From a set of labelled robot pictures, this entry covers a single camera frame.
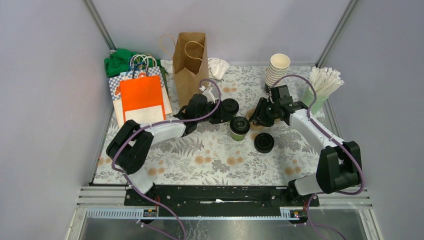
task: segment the stack of paper cups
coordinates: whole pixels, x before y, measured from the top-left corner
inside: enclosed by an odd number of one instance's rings
[[[268,87],[272,87],[273,84],[284,77],[287,74],[287,70],[290,66],[290,58],[282,53],[277,53],[272,55],[268,70],[266,71],[265,78],[265,90]],[[280,81],[277,86],[283,84],[283,81]]]

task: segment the checkered paper bag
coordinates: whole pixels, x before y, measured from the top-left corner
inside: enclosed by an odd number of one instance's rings
[[[160,86],[165,89],[164,79],[161,74],[161,69],[158,66],[149,67],[147,69],[149,76],[159,76],[160,77]],[[146,77],[145,70],[136,70],[134,73],[134,78]],[[109,78],[109,89],[110,94],[112,95],[112,101],[121,99],[121,89],[120,89],[120,81],[125,81],[128,79],[133,79],[133,71],[121,72],[120,75]]]

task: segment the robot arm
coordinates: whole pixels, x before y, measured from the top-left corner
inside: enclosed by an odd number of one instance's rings
[[[319,162],[316,173],[288,183],[292,198],[306,196],[313,193],[334,193],[348,187],[358,185],[360,176],[358,170],[340,147],[312,124],[307,115],[307,107],[301,101],[293,102],[287,85],[271,88],[271,96],[261,98],[255,112],[249,121],[256,125],[270,127],[275,119],[281,119],[297,130],[306,141],[319,153]],[[315,122],[337,142],[353,155],[361,166],[361,152],[354,142],[345,142],[340,137],[331,133],[325,126]]]
[[[117,165],[128,175],[131,182],[142,192],[146,193],[153,186],[151,178],[143,168],[152,144],[172,138],[184,137],[192,133],[199,122],[208,121],[211,124],[226,123],[233,119],[239,109],[237,101],[228,98],[223,100],[216,111],[207,118],[195,121],[210,113],[217,105],[211,87],[202,89],[203,94],[195,94],[171,119],[171,122],[147,127],[132,139],[132,145],[126,145],[116,159]],[[138,124],[133,120],[124,123],[111,143],[106,148],[106,154],[112,159],[125,142],[149,124]]]

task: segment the metal corner post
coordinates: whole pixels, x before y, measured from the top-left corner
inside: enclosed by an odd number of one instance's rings
[[[103,39],[106,42],[109,49],[110,50],[116,49],[114,41],[112,41],[112,38],[109,35],[109,32],[105,27],[105,24],[103,23],[102,19],[100,18],[100,15],[96,10],[96,7],[94,6],[93,1],[92,0],[82,0],[82,2],[87,7],[87,11],[90,13],[95,25],[97,26],[101,36],[103,37]]]
[[[340,32],[342,31],[343,27],[345,26],[345,23],[348,21],[348,18],[351,15],[352,11],[354,10],[358,1],[359,0],[350,0],[349,4],[347,5],[346,9],[343,12],[343,15],[340,18],[340,21],[338,22],[338,24],[335,27],[330,39],[328,40],[327,45],[324,48],[324,51],[321,53],[321,56],[319,57],[318,61],[316,62],[317,68],[321,68],[323,66],[324,61],[326,60],[331,48],[333,47],[337,37],[339,36]]]

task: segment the glass panel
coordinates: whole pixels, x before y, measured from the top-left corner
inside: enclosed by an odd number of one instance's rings
[[[314,223],[329,225],[340,231],[347,239],[366,240],[359,213],[354,209],[310,210]],[[283,220],[184,220],[187,239],[196,240],[311,240],[319,239],[311,226],[297,225]],[[176,220],[155,220],[152,226],[166,231],[176,238],[183,238]],[[342,239],[337,233],[317,227],[328,239]],[[163,240],[166,236],[146,227],[141,228],[135,220],[87,218],[81,233],[82,240]]]

